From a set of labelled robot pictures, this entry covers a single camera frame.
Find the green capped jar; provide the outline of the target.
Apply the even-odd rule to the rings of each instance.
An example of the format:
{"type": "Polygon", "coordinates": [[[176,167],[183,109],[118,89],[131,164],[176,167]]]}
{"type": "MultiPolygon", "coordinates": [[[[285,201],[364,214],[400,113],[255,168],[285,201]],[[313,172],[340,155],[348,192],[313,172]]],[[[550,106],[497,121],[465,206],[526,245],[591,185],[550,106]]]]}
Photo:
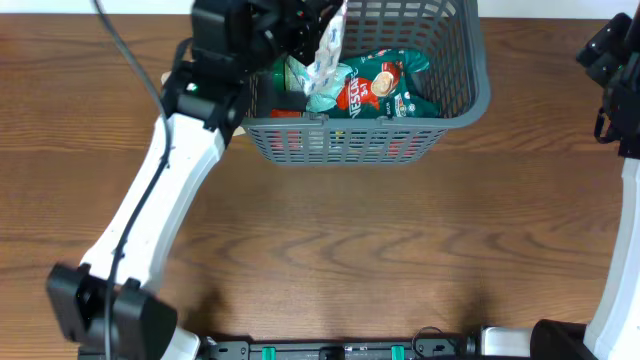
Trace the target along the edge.
{"type": "Polygon", "coordinates": [[[275,91],[284,93],[287,91],[286,74],[284,69],[276,69],[272,72],[272,84],[275,91]]]}

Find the mint green packet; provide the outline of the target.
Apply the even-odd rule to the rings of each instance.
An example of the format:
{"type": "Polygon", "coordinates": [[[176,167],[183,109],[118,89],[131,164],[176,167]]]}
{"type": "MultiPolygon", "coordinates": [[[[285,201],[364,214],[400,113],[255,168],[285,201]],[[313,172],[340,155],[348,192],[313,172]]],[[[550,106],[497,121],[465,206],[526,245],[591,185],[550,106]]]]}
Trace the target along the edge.
{"type": "Polygon", "coordinates": [[[337,105],[337,97],[341,93],[346,78],[353,73],[353,68],[344,63],[313,78],[307,67],[293,57],[284,62],[284,85],[289,92],[303,93],[306,97],[305,110],[322,113],[337,105]]]}

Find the Kleenex tissue multipack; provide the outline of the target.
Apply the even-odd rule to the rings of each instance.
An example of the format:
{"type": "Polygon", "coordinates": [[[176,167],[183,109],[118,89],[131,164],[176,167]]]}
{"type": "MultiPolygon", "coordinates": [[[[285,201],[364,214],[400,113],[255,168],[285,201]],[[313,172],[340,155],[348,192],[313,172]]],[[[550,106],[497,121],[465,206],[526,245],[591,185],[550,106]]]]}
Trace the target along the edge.
{"type": "Polygon", "coordinates": [[[340,7],[330,16],[320,37],[314,62],[304,70],[302,86],[306,95],[327,90],[334,83],[343,45],[347,4],[347,1],[341,1],[340,7]]]}

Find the green Nescafe coffee bag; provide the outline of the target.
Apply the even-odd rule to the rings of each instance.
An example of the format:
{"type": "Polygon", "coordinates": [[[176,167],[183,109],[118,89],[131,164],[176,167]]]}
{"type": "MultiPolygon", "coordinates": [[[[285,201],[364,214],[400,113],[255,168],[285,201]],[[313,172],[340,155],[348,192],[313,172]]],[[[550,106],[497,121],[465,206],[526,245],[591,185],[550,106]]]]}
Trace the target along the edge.
{"type": "Polygon", "coordinates": [[[332,118],[432,118],[440,107],[419,92],[416,78],[430,67],[413,49],[382,49],[339,63],[327,92],[308,103],[332,118]]]}

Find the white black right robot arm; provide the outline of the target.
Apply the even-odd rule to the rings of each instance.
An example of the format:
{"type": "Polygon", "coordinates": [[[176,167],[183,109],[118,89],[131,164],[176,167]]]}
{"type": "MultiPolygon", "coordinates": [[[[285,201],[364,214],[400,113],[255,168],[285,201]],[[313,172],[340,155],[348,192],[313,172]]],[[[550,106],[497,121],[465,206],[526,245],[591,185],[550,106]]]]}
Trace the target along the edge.
{"type": "Polygon", "coordinates": [[[594,137],[623,158],[621,217],[605,288],[587,324],[542,319],[533,328],[486,326],[467,359],[636,359],[639,356],[639,17],[616,14],[577,53],[603,90],[594,137]]]}

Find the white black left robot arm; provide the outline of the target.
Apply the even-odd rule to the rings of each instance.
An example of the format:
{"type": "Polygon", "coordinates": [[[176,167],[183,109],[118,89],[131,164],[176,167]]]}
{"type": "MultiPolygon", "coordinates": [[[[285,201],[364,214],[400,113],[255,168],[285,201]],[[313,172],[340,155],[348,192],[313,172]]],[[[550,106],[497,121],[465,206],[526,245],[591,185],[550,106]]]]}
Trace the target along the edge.
{"type": "Polygon", "coordinates": [[[144,161],[110,224],[77,266],[55,265],[46,291],[63,336],[93,359],[194,359],[199,336],[156,293],[194,197],[253,107],[257,74],[284,56],[304,64],[345,9],[336,0],[210,1],[168,78],[144,161]]]}

